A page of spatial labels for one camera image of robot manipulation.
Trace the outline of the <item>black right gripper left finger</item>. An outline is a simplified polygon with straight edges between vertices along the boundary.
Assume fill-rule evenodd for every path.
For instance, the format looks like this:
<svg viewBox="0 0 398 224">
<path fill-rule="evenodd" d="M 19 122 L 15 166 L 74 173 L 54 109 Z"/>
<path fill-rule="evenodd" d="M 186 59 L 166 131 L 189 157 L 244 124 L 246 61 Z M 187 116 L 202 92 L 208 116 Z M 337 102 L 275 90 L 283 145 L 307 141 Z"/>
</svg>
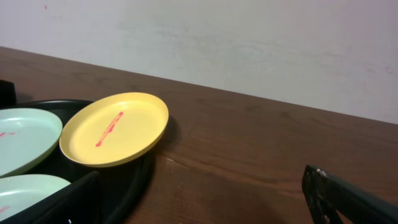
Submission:
<svg viewBox="0 0 398 224">
<path fill-rule="evenodd" d="M 2 224 L 98 224 L 100 174 L 90 172 Z"/>
</svg>

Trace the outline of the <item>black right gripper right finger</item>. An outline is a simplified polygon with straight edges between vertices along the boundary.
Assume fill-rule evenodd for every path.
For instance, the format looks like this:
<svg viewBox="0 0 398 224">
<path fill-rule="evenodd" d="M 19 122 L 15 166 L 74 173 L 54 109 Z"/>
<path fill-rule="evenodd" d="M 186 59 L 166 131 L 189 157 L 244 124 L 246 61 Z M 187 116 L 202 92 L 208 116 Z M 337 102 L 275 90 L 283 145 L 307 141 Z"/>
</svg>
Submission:
<svg viewBox="0 0 398 224">
<path fill-rule="evenodd" d="M 302 192 L 314 223 L 397 223 L 397 207 L 317 167 L 307 165 Z"/>
</svg>

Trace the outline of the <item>mint green plate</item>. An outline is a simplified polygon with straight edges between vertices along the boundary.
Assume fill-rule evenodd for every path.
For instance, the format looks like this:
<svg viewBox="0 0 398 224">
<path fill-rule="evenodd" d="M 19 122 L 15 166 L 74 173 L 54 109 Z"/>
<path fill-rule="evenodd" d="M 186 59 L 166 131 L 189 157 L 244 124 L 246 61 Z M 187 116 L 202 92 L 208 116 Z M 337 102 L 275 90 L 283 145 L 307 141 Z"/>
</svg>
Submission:
<svg viewBox="0 0 398 224">
<path fill-rule="evenodd" d="M 70 182 L 45 174 L 1 178 L 1 221 L 58 192 Z"/>
<path fill-rule="evenodd" d="M 31 170 L 49 156 L 62 133 L 61 119 L 33 108 L 1 110 L 1 177 Z"/>
</svg>

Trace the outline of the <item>yellow plate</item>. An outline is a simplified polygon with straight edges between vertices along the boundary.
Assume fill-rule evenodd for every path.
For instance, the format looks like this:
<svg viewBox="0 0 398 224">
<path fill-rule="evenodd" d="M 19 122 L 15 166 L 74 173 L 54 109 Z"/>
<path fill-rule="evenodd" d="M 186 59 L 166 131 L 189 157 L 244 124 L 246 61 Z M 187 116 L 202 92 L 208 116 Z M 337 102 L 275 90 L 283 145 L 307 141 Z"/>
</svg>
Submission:
<svg viewBox="0 0 398 224">
<path fill-rule="evenodd" d="M 112 95 L 77 112 L 63 128 L 59 146 L 65 157 L 84 166 L 118 166 L 152 149 L 168 120 L 167 105 L 154 95 Z"/>
</svg>

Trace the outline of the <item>round black tray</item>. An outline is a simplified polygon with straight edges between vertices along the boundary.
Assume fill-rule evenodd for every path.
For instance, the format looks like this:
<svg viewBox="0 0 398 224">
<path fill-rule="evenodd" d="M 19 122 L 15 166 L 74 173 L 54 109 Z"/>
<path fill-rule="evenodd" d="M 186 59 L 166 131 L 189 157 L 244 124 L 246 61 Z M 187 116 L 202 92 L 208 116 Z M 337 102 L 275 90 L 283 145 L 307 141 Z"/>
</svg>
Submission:
<svg viewBox="0 0 398 224">
<path fill-rule="evenodd" d="M 152 177 L 155 166 L 151 153 L 125 164 L 94 168 L 67 159 L 56 147 L 29 174 L 50 174 L 72 182 L 97 171 L 100 181 L 100 222 L 122 223 L 141 200 Z"/>
</svg>

